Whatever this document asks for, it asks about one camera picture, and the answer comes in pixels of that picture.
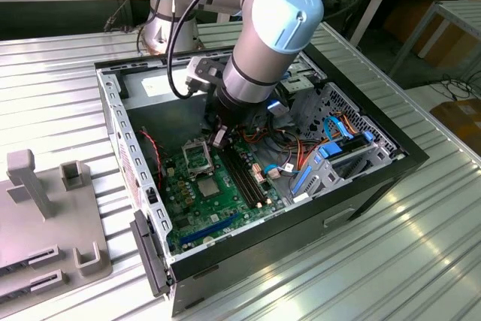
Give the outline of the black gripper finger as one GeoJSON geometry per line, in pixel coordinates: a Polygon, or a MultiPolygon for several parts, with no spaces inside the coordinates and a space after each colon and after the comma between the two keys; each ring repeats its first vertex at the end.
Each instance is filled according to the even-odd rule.
{"type": "Polygon", "coordinates": [[[215,126],[211,134],[211,147],[223,149],[227,144],[229,144],[229,132],[230,128],[226,125],[219,124],[215,126]]]}

